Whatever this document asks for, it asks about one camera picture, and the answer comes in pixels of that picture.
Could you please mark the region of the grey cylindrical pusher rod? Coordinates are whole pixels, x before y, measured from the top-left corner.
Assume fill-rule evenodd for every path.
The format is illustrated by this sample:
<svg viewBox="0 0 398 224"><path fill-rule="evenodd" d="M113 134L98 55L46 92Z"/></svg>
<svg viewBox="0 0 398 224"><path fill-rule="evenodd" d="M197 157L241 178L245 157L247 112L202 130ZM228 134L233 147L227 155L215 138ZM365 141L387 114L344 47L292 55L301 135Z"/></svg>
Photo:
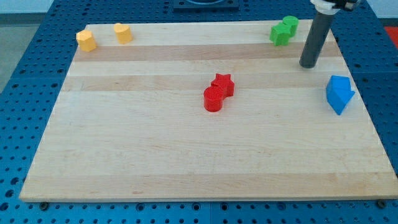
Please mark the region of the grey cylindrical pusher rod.
<svg viewBox="0 0 398 224"><path fill-rule="evenodd" d="M299 60L303 68L313 68L322 51L326 37L329 33L334 15L317 12L311 24L307 39Z"/></svg>

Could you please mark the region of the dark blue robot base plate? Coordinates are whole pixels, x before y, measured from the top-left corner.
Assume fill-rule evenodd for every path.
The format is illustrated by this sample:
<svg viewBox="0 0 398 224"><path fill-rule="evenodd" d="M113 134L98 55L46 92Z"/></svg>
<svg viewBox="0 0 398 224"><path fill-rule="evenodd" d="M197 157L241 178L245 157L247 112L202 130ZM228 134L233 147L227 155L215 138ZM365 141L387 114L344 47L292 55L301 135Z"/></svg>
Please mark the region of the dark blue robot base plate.
<svg viewBox="0 0 398 224"><path fill-rule="evenodd" d="M173 0L173 12L239 10L239 0Z"/></svg>

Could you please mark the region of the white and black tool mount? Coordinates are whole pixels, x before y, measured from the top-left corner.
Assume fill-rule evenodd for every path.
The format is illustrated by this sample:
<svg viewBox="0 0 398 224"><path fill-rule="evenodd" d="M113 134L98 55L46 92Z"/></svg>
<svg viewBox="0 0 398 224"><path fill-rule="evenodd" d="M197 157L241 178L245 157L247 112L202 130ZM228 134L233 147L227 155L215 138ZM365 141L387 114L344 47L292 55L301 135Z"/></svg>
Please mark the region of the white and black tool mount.
<svg viewBox="0 0 398 224"><path fill-rule="evenodd" d="M353 11L361 0L310 0L315 9L325 15L335 15L339 10Z"/></svg>

